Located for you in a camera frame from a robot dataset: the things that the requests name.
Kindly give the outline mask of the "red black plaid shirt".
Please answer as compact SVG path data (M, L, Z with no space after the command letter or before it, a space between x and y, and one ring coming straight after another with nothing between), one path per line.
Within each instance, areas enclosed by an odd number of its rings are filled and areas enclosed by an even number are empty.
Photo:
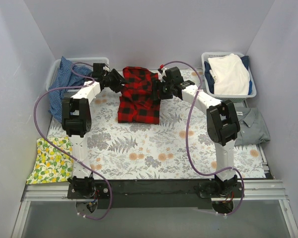
M159 124L160 100L152 99L152 86L158 74L142 67L123 69L127 84L121 89L117 112L119 123Z

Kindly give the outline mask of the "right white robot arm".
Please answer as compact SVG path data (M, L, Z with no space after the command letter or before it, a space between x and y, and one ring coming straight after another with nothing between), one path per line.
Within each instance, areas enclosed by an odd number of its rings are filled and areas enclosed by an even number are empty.
M185 81L177 67L161 66L158 72L161 79L153 83L154 99L166 100L177 97L191 103L192 108L199 109L207 118L207 133L215 145L217 167L211 174L214 179L202 187L201 192L220 197L228 196L237 186L234 145L240 131L233 102L216 99L191 80Z

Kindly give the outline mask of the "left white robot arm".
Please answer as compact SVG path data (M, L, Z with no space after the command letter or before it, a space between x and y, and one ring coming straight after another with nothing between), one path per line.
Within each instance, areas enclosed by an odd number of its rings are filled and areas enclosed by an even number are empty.
M110 70L104 63L94 63L92 67L93 71L87 75L83 87L62 100L62 128L70 139L76 158L73 177L69 179L70 192L83 198L94 198L97 194L87 155L87 133L92 127L90 104L104 88L119 92L125 83L116 70Z

